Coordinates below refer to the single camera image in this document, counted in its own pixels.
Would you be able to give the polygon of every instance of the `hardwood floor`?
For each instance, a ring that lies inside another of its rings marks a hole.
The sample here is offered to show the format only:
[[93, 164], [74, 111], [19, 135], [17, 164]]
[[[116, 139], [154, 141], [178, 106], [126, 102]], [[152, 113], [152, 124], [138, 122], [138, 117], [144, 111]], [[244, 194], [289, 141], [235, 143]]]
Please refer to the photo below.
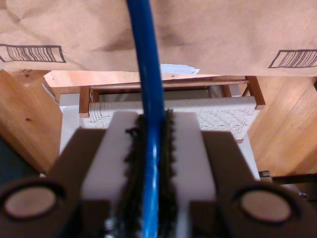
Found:
[[317, 173], [317, 92], [312, 77], [259, 77], [266, 108], [249, 130], [259, 171]]
[[42, 87], [0, 70], [0, 134], [31, 166], [48, 171], [59, 155], [61, 111]]
[[[316, 79], [258, 80], [266, 107], [249, 130], [258, 169], [270, 170], [273, 176], [317, 173]], [[25, 86], [0, 71], [0, 134], [35, 169], [44, 172], [58, 157], [61, 112], [41, 84], [40, 79]]]

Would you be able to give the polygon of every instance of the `kraft paper bag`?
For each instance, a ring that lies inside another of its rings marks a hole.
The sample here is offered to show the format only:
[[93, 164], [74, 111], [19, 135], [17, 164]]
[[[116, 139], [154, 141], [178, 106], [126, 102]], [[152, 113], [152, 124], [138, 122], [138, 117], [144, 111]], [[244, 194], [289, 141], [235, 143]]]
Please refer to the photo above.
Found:
[[[152, 0], [161, 63], [317, 75], [316, 0]], [[125, 0], [0, 0], [0, 67], [138, 71]]]

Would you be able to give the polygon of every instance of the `round metal cap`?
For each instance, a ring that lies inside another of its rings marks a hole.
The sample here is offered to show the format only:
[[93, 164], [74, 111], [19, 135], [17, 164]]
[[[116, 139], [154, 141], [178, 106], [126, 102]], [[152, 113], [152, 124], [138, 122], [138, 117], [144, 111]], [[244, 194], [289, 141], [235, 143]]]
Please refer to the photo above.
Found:
[[42, 186], [28, 187], [9, 196], [4, 209], [7, 214], [25, 219], [42, 215], [49, 211], [56, 203], [56, 196], [52, 190]]
[[284, 222], [292, 213], [283, 197], [264, 190], [245, 193], [241, 198], [241, 207], [251, 217], [263, 222]]

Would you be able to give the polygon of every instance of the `blue cable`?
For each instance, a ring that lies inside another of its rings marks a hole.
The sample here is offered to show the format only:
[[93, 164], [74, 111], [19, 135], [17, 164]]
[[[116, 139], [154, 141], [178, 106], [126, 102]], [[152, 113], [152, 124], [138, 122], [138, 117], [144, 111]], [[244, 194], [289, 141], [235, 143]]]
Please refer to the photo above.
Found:
[[147, 156], [143, 197], [143, 238], [156, 238], [159, 211], [160, 128], [165, 119], [159, 57], [149, 0], [127, 0], [141, 78], [147, 123]]

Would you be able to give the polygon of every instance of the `printed barcode label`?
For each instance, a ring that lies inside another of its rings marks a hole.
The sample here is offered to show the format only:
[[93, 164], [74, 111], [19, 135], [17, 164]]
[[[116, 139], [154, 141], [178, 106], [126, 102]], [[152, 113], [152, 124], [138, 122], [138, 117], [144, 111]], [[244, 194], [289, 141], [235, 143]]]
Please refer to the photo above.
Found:
[[316, 66], [317, 50], [281, 50], [268, 68], [310, 68]]
[[66, 63], [61, 46], [11, 46], [0, 44], [0, 60], [3, 62], [57, 62]]

